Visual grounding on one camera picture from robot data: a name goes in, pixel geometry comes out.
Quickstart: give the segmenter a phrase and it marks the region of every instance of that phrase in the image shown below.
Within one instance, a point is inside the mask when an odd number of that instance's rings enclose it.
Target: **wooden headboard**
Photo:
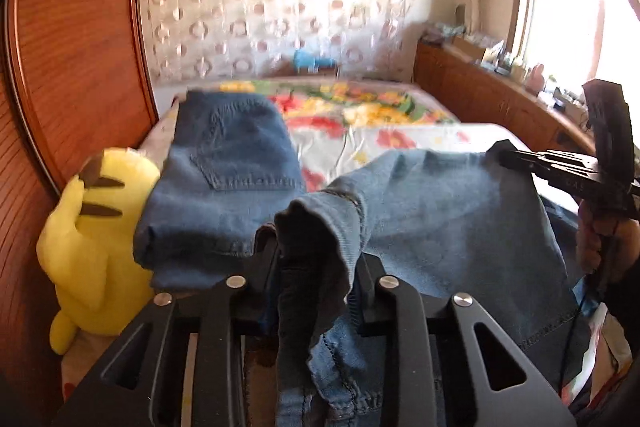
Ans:
[[[7,0],[11,81],[57,189],[107,146],[136,146],[157,120],[136,0]]]
[[[62,403],[49,347],[58,309],[35,243],[66,181],[157,117],[136,0],[5,0],[0,64],[0,371],[49,421]]]

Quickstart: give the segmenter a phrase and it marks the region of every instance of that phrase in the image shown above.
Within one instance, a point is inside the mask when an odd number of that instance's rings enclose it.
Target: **window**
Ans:
[[[640,22],[627,0],[517,0],[509,44],[572,92],[592,78],[621,84],[640,143]]]

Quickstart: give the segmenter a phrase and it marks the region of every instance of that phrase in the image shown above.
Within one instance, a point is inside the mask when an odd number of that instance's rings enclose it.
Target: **jeans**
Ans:
[[[360,337],[345,305],[361,252],[421,293],[471,293],[557,385],[577,303],[530,174],[497,162],[505,147],[389,152],[276,214],[279,427],[378,424],[385,339]],[[588,339],[580,318],[568,378]]]
[[[258,94],[190,91],[134,236],[155,288],[205,289],[241,270],[255,230],[305,192],[276,107]]]

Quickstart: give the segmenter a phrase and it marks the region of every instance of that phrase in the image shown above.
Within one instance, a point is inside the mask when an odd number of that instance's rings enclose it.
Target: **red flower pattern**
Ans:
[[[287,120],[287,127],[297,129],[299,127],[311,127],[313,129],[323,130],[330,138],[342,138],[344,135],[344,127],[333,118],[325,116],[297,116]]]
[[[306,190],[308,192],[316,192],[321,190],[326,183],[324,176],[318,172],[311,172],[307,168],[302,169],[302,177],[305,179]]]
[[[416,123],[437,123],[438,118],[433,116],[431,113],[425,112]]]
[[[299,109],[304,105],[304,100],[293,96],[293,93],[274,94],[269,97],[269,100],[275,104],[282,114],[287,114],[290,110]]]
[[[415,149],[415,142],[400,131],[381,130],[378,133],[378,145],[391,149]]]

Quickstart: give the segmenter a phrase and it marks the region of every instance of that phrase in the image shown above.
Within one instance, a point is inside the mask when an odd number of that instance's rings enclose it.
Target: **bed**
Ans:
[[[270,98],[287,124],[308,191],[325,187],[338,176],[358,169],[393,148],[484,152],[496,141],[508,139],[517,148],[527,149],[503,127],[460,123],[432,96],[406,84],[367,80],[332,82],[309,76],[216,82],[198,87],[257,92]],[[185,90],[177,87],[170,93],[173,102],[140,146],[140,152],[159,168],[174,137]],[[568,194],[549,187],[543,180],[534,178],[534,182],[547,199],[569,212],[577,211],[577,204]],[[78,334],[62,362],[65,398],[111,340],[84,332]],[[246,353],[247,402],[254,427],[273,424],[274,361],[273,349],[258,346]]]

